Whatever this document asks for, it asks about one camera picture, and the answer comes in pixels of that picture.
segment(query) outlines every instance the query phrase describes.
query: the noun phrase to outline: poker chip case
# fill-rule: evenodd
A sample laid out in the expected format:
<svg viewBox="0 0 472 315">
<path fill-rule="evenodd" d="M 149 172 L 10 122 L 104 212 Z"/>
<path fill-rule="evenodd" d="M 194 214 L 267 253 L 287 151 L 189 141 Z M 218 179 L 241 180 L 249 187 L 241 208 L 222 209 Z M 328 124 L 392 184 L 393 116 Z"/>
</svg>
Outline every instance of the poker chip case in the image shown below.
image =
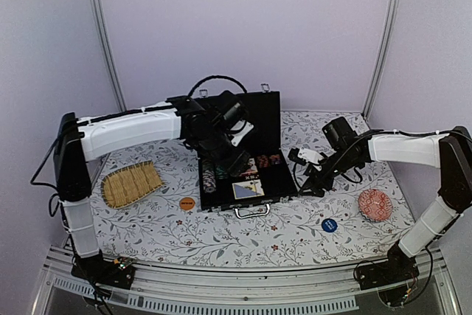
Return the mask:
<svg viewBox="0 0 472 315">
<path fill-rule="evenodd" d="M 251 159 L 247 171 L 231 177 L 204 156 L 198 157 L 201 209 L 232 210 L 287 201 L 297 194 L 294 180 L 280 149 L 280 93 L 278 91 L 238 94 L 251 112 L 256 127 L 245 149 Z M 218 97 L 202 97 L 203 106 Z"/>
</svg>

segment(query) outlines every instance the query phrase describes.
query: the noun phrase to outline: floral tablecloth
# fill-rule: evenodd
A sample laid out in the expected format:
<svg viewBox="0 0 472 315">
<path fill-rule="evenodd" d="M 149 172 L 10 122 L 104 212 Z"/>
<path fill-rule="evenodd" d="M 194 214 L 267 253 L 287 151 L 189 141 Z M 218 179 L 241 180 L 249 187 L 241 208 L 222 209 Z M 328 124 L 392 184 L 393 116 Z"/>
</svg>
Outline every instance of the floral tablecloth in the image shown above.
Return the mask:
<svg viewBox="0 0 472 315">
<path fill-rule="evenodd" d="M 360 114 L 282 112 L 285 156 L 292 147 L 332 153 L 322 126 L 340 115 L 358 133 L 368 129 Z M 129 207 L 108 208 L 101 196 L 102 179 L 121 167 L 147 160 L 154 162 L 165 185 Z M 176 140 L 150 142 L 110 155 L 94 187 L 91 205 L 100 248 L 112 255 L 220 267 L 337 263 L 384 255 L 414 223 L 387 164 L 372 163 L 361 172 L 361 184 L 339 178 L 334 191 L 324 198 L 295 198 L 273 204 L 266 217 L 239 220 L 233 211 L 200 211 L 194 152 Z M 302 167 L 298 175 L 302 182 Z M 382 190 L 392 199 L 388 221 L 370 223 L 359 212 L 358 196 L 368 188 Z M 184 197 L 195 200 L 192 210 L 180 208 Z M 323 230 L 321 222 L 326 218 L 337 222 L 335 232 Z"/>
</svg>

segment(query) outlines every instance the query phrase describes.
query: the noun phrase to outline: wire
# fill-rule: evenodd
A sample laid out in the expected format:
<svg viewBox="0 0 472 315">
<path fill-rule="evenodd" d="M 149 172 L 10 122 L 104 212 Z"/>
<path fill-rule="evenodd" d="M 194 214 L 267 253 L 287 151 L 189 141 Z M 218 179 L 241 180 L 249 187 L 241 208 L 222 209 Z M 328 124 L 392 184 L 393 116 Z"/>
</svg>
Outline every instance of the wire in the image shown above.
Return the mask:
<svg viewBox="0 0 472 315">
<path fill-rule="evenodd" d="M 298 189 L 300 191 L 302 191 L 302 186 L 300 186 L 300 184 L 298 183 L 298 181 L 296 180 L 296 166 L 298 165 L 298 163 L 295 163 L 294 164 L 294 168 L 292 170 L 292 175 L 294 176 L 294 181 L 295 181 L 295 185 L 298 187 Z"/>
<path fill-rule="evenodd" d="M 359 177 L 358 181 L 351 179 L 349 176 L 347 176 L 344 173 L 342 173 L 341 176 L 344 177 L 346 180 L 348 180 L 349 182 L 351 182 L 353 184 L 360 184 L 364 179 L 362 178 L 361 173 L 359 173 L 359 171 L 356 168 L 354 168 L 354 172 L 357 175 L 357 177 Z"/>
<path fill-rule="evenodd" d="M 243 84 L 241 84 L 239 81 L 237 81 L 236 79 L 234 79 L 233 77 L 227 77 L 226 75 L 210 75 L 209 77 L 205 77 L 203 78 L 202 80 L 200 80 L 199 82 L 197 82 L 193 87 L 192 89 L 190 90 L 190 92 L 188 93 L 187 97 L 188 98 L 191 98 L 193 93 L 195 92 L 196 89 L 198 89 L 198 87 L 209 81 L 209 80 L 214 80 L 214 79 L 224 79 L 224 80 L 229 80 L 229 81 L 232 81 L 233 83 L 235 83 L 236 85 L 238 85 L 244 92 L 244 94 L 247 94 L 248 91 L 246 90 L 246 88 L 244 87 Z"/>
<path fill-rule="evenodd" d="M 103 298 L 103 295 L 100 293 L 100 291 L 101 291 L 100 287 L 97 285 L 96 282 L 93 282 L 90 278 L 87 277 L 87 273 L 84 272 L 84 270 L 82 269 L 82 267 L 80 266 L 79 263 L 75 262 L 75 259 L 74 259 L 74 263 L 77 265 L 79 270 L 82 272 L 83 276 L 87 279 L 87 282 L 90 283 L 91 287 L 94 289 L 95 308 L 102 315 L 107 315 L 107 314 L 105 314 L 105 312 L 103 312 L 102 309 L 100 309 L 100 306 L 98 305 L 98 299 L 97 298 L 100 298 L 100 300 L 102 301 L 103 306 L 105 306 L 105 309 L 108 312 L 108 315 L 113 315 L 113 311 L 111 311 L 111 309 L 108 307 L 108 304 L 106 303 L 105 299 Z"/>
<path fill-rule="evenodd" d="M 428 288 L 428 284 L 429 284 L 429 281 L 431 280 L 431 277 L 433 275 L 433 265 L 434 265 L 434 260 L 433 260 L 433 254 L 431 253 L 431 251 L 429 251 L 428 247 L 425 247 L 425 250 L 428 252 L 429 254 L 429 274 L 428 274 L 428 279 L 426 280 L 426 283 L 425 285 L 423 286 L 423 288 L 421 289 L 420 293 L 418 293 L 416 295 L 416 297 L 414 298 L 411 298 L 409 301 L 407 300 L 406 302 L 404 302 L 403 305 L 408 305 L 410 304 L 411 302 L 414 302 L 415 300 L 417 300 L 419 297 L 421 297 L 421 294 L 423 294 L 426 290 L 426 288 Z"/>
<path fill-rule="evenodd" d="M 153 106 L 147 107 L 144 110 L 140 108 L 135 108 L 129 111 L 118 112 L 117 114 L 107 114 L 106 116 L 98 116 L 92 118 L 90 120 L 82 121 L 79 125 L 88 125 L 89 123 L 98 123 L 106 120 L 112 120 L 113 118 L 120 118 L 124 116 L 129 116 L 130 114 L 142 114 L 143 112 L 154 112 L 154 111 L 163 111 L 163 110 L 170 110 L 171 108 L 175 108 L 174 105 L 164 105 L 164 106 Z"/>
<path fill-rule="evenodd" d="M 43 161 L 39 164 L 39 167 L 38 169 L 35 171 L 35 173 L 33 174 L 31 180 L 29 180 L 29 183 L 32 185 L 32 186 L 45 186 L 45 187 L 50 187 L 52 188 L 53 190 L 55 190 L 56 192 L 59 192 L 58 191 L 58 188 L 53 185 L 53 184 L 50 184 L 50 183 L 47 183 L 47 182 L 36 182 L 35 180 L 37 179 L 38 175 L 40 174 L 40 172 L 43 170 L 43 167 L 44 165 L 46 164 L 48 158 L 51 156 L 51 153 L 52 151 L 54 150 L 54 148 L 56 147 L 56 145 L 58 144 L 59 142 L 59 139 L 60 137 L 62 137 L 62 134 L 60 136 L 58 136 L 56 139 L 54 139 L 54 142 L 51 144 L 51 146 L 49 147 L 49 150 L 47 151 L 45 157 L 43 158 Z"/>
<path fill-rule="evenodd" d="M 59 209 L 59 200 L 58 200 L 56 202 L 56 207 L 54 208 L 54 210 L 52 210 L 52 201 L 54 200 L 54 197 L 58 197 L 58 196 L 59 196 L 59 193 L 53 193 L 51 197 L 49 197 L 48 210 L 49 210 L 49 216 L 51 218 L 54 218 L 54 216 L 56 215 Z"/>
<path fill-rule="evenodd" d="M 414 286 L 416 285 L 418 279 L 415 277 L 414 274 L 412 274 L 412 276 L 413 276 L 413 283 L 412 283 L 412 286 L 410 287 L 410 289 L 413 291 L 413 290 L 414 290 L 413 288 L 414 288 Z"/>
<path fill-rule="evenodd" d="M 388 267 L 383 267 L 383 266 L 380 266 L 378 263 L 375 263 L 371 260 L 362 260 L 361 262 L 359 262 L 357 265 L 355 265 L 355 268 L 354 268 L 354 271 L 353 271 L 353 278 L 354 280 L 359 283 L 361 280 L 357 278 L 357 269 L 359 268 L 360 265 L 364 264 L 364 263 L 371 263 L 372 265 L 374 265 L 375 267 L 377 267 L 378 269 L 382 269 L 382 270 L 386 270 L 388 269 Z M 385 278 L 385 275 L 382 274 L 382 277 L 387 281 L 389 282 L 388 279 Z"/>
<path fill-rule="evenodd" d="M 469 136 L 466 136 L 465 134 L 452 130 L 452 129 L 447 130 L 447 131 L 437 131 L 437 132 L 428 132 L 428 133 L 408 133 L 408 132 L 403 132 L 403 131 L 398 131 L 397 133 L 401 134 L 402 136 L 412 136 L 412 137 L 436 136 L 438 134 L 455 134 L 456 136 L 461 136 L 462 138 L 465 138 L 470 143 L 472 143 L 472 139 Z"/>
</svg>

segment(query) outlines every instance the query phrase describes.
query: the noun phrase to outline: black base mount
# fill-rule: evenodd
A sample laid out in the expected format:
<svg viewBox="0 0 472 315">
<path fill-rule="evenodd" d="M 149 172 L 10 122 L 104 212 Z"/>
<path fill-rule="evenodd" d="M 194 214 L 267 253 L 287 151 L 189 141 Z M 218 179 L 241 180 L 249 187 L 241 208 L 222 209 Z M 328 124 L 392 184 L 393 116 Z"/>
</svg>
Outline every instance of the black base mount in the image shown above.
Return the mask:
<svg viewBox="0 0 472 315">
<path fill-rule="evenodd" d="M 354 278 L 361 290 L 411 280 L 420 275 L 414 257 L 407 258 L 398 243 L 390 248 L 387 257 L 385 262 L 369 263 L 355 268 Z"/>
<path fill-rule="evenodd" d="M 135 268 L 123 263 L 103 260 L 102 254 L 80 258 L 76 256 L 71 274 L 74 277 L 121 289 L 131 289 Z"/>
</svg>

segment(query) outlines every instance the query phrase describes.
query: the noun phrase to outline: table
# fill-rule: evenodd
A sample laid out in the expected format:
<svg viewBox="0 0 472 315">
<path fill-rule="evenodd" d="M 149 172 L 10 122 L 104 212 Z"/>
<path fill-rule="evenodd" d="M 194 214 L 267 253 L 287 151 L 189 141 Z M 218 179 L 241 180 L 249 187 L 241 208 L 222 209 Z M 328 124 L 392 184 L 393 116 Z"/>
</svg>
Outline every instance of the table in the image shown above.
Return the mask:
<svg viewBox="0 0 472 315">
<path fill-rule="evenodd" d="M 444 258 L 439 249 L 431 251 L 431 282 L 416 302 L 396 309 L 396 314 L 461 314 Z M 70 244 L 51 246 L 28 314 L 64 314 L 64 309 L 69 315 L 97 313 L 84 301 L 94 298 L 94 289 L 70 274 L 72 260 Z M 426 252 L 421 252 L 416 261 L 420 277 L 413 296 L 426 284 L 430 266 Z M 131 290 L 102 288 L 111 293 L 108 305 L 113 313 L 122 315 L 391 314 L 392 309 L 379 300 L 378 292 L 403 283 L 361 290 L 353 279 L 355 265 L 216 269 L 138 261 L 133 265 L 136 274 Z"/>
<path fill-rule="evenodd" d="M 360 114 L 282 112 L 285 156 L 293 147 L 332 153 L 322 126 L 341 115 L 358 133 L 368 129 Z M 102 179 L 117 169 L 147 160 L 153 161 L 164 186 L 129 207 L 107 207 L 100 190 Z M 100 248 L 109 255 L 229 268 L 340 263 L 386 254 L 414 223 L 388 164 L 374 162 L 361 172 L 364 180 L 360 184 L 339 178 L 324 198 L 294 198 L 273 204 L 266 217 L 239 220 L 232 211 L 200 210 L 195 152 L 177 140 L 149 142 L 108 157 L 94 186 L 91 205 Z M 301 182 L 301 167 L 298 176 Z M 382 190 L 392 199 L 393 213 L 388 221 L 370 223 L 359 212 L 358 196 L 368 188 Z M 195 200 L 194 209 L 186 212 L 179 207 L 184 197 Z M 325 218 L 337 222 L 335 232 L 323 231 L 321 222 Z"/>
</svg>

